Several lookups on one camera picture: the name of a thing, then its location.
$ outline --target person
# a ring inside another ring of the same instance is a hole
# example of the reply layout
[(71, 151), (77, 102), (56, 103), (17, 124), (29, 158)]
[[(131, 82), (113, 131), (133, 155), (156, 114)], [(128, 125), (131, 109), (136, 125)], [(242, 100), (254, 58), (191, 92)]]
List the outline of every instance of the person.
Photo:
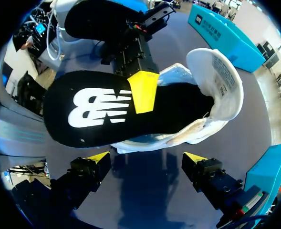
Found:
[[(38, 74), (47, 69), (47, 66), (39, 60), (39, 57), (47, 47), (46, 36), (50, 11), (50, 3), (42, 2), (31, 11), (26, 21), (14, 32), (12, 37), (15, 50), (27, 50)], [(53, 42), (56, 37), (56, 24), (57, 21), (53, 17), (49, 32), (49, 42), (57, 50), (57, 45)]]
[(212, 5), (212, 11), (215, 13), (220, 13), (222, 7), (223, 7), (223, 3), (220, 0), (218, 0)]
[(228, 11), (225, 13), (224, 17), (229, 18), (231, 12), (232, 12), (232, 9), (231, 9), (231, 7), (229, 7)]

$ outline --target shoe insole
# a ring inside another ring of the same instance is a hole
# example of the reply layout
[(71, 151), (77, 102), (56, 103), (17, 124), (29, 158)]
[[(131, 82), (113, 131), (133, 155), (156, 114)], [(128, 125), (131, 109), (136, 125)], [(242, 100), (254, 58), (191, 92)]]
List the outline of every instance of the shoe insole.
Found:
[(136, 114), (126, 78), (77, 71), (53, 82), (45, 95), (43, 117), (55, 141), (84, 148), (147, 134), (175, 134), (203, 118), (213, 104), (197, 85), (175, 83), (157, 87), (153, 111)]

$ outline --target cable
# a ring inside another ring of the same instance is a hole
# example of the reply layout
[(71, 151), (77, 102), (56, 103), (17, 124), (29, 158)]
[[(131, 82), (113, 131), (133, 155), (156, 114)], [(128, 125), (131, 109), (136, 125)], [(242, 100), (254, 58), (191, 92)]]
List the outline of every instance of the cable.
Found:
[(54, 13), (54, 9), (51, 10), (50, 17), (49, 17), (49, 22), (48, 22), (48, 26), (47, 26), (46, 44), (47, 44), (47, 53), (48, 53), (50, 59), (52, 59), (53, 61), (56, 61), (57, 59), (60, 58), (60, 55), (61, 55), (60, 27), (59, 27), (59, 24), (57, 24), (57, 26), (56, 26), (56, 38), (57, 38), (58, 47), (59, 47), (58, 55), (54, 58), (54, 57), (51, 55), (51, 52), (50, 52), (50, 49), (49, 49), (49, 30), (50, 30), (50, 26), (51, 26), (51, 19), (52, 19), (53, 13)]
[(101, 41), (99, 41), (97, 44), (95, 44), (95, 46), (93, 47), (93, 50), (92, 50), (92, 53), (91, 53), (91, 56), (92, 57), (97, 57), (96, 55), (96, 48), (98, 46), (98, 44), (100, 44)]
[(32, 174), (24, 174), (24, 173), (16, 173), (16, 172), (12, 172), (11, 170), (9, 170), (10, 173), (15, 173), (15, 174), (20, 174), (20, 175), (25, 175), (25, 176), (32, 176), (32, 177), (42, 177), (42, 178), (47, 178), (48, 177), (44, 177), (44, 176), (39, 176), (39, 175), (32, 175)]
[(29, 18), (30, 18), (33, 22), (37, 23), (36, 20), (34, 19), (34, 17), (33, 17), (31, 14), (29, 15)]
[(234, 223), (230, 223), (229, 225), (227, 225), (226, 227), (224, 227), (223, 229), (234, 229), (237, 226), (243, 224), (243, 223), (248, 223), (257, 219), (267, 219), (269, 216), (268, 215), (258, 215), (258, 216), (251, 216), (245, 219), (241, 219), (237, 222)]

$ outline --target gray floor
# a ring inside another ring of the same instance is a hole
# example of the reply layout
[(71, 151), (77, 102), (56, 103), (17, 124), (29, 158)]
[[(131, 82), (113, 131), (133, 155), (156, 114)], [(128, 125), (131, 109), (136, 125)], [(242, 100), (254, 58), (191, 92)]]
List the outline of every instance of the gray floor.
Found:
[(281, 99), (276, 78), (263, 66), (255, 71), (254, 75), (268, 110), (272, 145), (281, 144)]
[[(179, 62), (195, 48), (208, 48), (203, 38), (187, 23), (188, 15), (171, 15), (169, 25), (149, 42), (152, 57), (160, 69)], [(91, 60), (94, 44), (85, 41), (67, 53), (57, 77), (65, 72), (92, 70), (112, 72), (112, 67)], [(240, 114), (221, 131), (196, 144), (118, 155), (108, 146), (74, 149), (53, 143), (47, 155), (52, 178), (62, 176), (78, 156), (111, 151), (112, 171), (96, 193), (91, 193), (74, 213), (87, 223), (104, 229), (215, 228), (221, 217), (202, 193), (197, 193), (180, 169), (183, 152), (215, 157), (235, 179), (247, 171), (271, 145), (271, 118), (265, 98), (253, 74), (238, 70), (243, 81), (244, 104)]]

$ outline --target white cable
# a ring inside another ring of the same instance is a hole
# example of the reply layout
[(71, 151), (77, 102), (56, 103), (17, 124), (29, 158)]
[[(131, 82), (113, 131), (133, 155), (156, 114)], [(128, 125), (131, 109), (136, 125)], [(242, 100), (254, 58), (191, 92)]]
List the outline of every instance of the white cable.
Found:
[(36, 23), (36, 20), (34, 19), (34, 17), (31, 14), (29, 15), (29, 18)]
[(56, 26), (56, 38), (57, 38), (58, 47), (59, 47), (58, 55), (57, 55), (56, 58), (54, 58), (54, 57), (51, 55), (51, 52), (50, 52), (50, 49), (49, 49), (49, 30), (50, 30), (50, 25), (51, 25), (51, 19), (52, 19), (52, 16), (53, 16), (53, 12), (54, 12), (54, 9), (52, 9), (51, 14), (50, 14), (50, 17), (49, 17), (49, 22), (48, 22), (48, 26), (47, 26), (46, 44), (47, 44), (47, 53), (48, 53), (50, 59), (52, 59), (53, 61), (56, 61), (57, 59), (60, 58), (60, 55), (61, 55), (60, 27), (59, 27), (59, 24), (57, 24), (57, 26)]
[(30, 24), (30, 23), (35, 23), (36, 24), (35, 21), (26, 21), (26, 22), (24, 22), (24, 24)]

